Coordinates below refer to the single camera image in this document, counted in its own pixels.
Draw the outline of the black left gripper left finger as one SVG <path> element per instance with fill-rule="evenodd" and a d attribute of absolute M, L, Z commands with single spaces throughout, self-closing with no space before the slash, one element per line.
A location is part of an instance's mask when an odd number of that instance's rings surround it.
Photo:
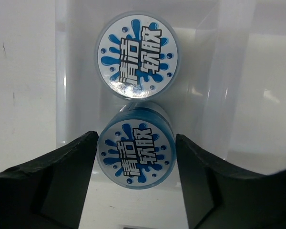
<path fill-rule="evenodd" d="M 0 172 L 0 229 L 76 229 L 96 156 L 98 134 Z"/>

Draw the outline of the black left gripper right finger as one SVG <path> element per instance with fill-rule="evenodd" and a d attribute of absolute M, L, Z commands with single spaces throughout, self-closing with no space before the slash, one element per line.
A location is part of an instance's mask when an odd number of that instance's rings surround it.
<path fill-rule="evenodd" d="M 262 175 L 176 136 L 184 205 L 191 229 L 286 229 L 286 169 Z"/>

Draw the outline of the blue cleaning gel jar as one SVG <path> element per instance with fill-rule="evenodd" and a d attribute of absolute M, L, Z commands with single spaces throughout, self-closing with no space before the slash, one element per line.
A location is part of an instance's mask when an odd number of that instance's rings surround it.
<path fill-rule="evenodd" d="M 113 18 L 96 43 L 96 69 L 118 97 L 148 100 L 166 91 L 181 65 L 181 48 L 173 27 L 144 11 Z"/>
<path fill-rule="evenodd" d="M 148 189 L 165 181 L 176 162 L 175 135 L 163 108 L 131 102 L 107 124 L 97 141 L 102 172 L 128 189 Z"/>

